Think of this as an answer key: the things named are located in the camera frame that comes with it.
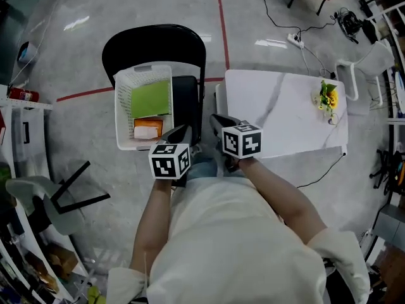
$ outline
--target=fire extinguisher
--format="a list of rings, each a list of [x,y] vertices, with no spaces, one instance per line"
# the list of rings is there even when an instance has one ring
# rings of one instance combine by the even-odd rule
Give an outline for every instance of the fire extinguisher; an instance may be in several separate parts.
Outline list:
[[[39,100],[39,93],[31,90],[24,90],[21,88],[11,88],[8,93],[10,99],[32,101],[34,103]]]

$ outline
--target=power strip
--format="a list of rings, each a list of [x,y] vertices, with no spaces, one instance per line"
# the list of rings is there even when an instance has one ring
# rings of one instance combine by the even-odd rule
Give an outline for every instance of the power strip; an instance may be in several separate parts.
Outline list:
[[[299,40],[299,37],[297,36],[297,34],[288,34],[287,35],[287,40],[297,46],[299,49],[303,49],[304,48],[304,42]]]

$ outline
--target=plastic basket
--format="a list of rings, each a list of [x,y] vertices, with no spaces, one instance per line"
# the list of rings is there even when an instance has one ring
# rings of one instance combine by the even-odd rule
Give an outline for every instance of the plastic basket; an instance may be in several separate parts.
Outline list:
[[[169,109],[171,113],[148,118],[162,120],[163,133],[165,133],[174,127],[171,67],[168,65],[135,66],[121,70],[115,75],[115,132],[119,149],[150,149],[158,141],[159,138],[134,138],[134,119],[131,117],[131,90],[163,80],[170,82]]]

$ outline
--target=red floor line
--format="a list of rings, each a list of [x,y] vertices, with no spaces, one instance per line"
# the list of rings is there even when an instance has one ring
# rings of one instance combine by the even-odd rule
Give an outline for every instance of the red floor line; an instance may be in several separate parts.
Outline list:
[[[205,78],[204,82],[221,82],[223,79],[224,78]]]
[[[205,78],[205,82],[221,82],[224,78]],[[84,91],[80,92],[78,94],[71,94],[69,96],[61,97],[56,100],[57,103],[60,101],[68,100],[68,99],[73,99],[73,98],[78,98],[78,97],[83,97],[83,96],[88,96],[90,94],[99,94],[100,92],[106,92],[106,91],[113,91],[113,87],[109,88],[101,88],[101,89],[96,89],[96,90],[89,90],[89,91]]]
[[[228,40],[227,31],[225,30],[225,19],[223,17],[222,0],[218,0],[220,6],[220,19],[221,19],[221,29],[222,29],[222,39],[223,39],[223,50],[225,52],[225,67],[229,70],[229,53],[228,53]]]
[[[78,94],[71,94],[70,96],[65,96],[65,97],[62,97],[62,98],[58,98],[56,100],[56,102],[59,103],[60,101],[64,101],[64,100],[68,100],[68,99],[73,99],[73,98],[88,96],[90,94],[98,94],[100,92],[113,91],[113,90],[114,90],[113,87],[109,87],[109,88],[101,88],[101,89],[96,89],[96,90],[84,91],[84,92],[80,92]]]

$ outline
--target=orange box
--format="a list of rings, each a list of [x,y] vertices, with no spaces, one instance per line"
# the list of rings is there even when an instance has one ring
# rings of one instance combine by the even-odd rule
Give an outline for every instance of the orange box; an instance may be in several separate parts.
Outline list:
[[[158,137],[162,136],[163,121],[155,119],[135,119],[134,126],[156,127],[158,129]]]

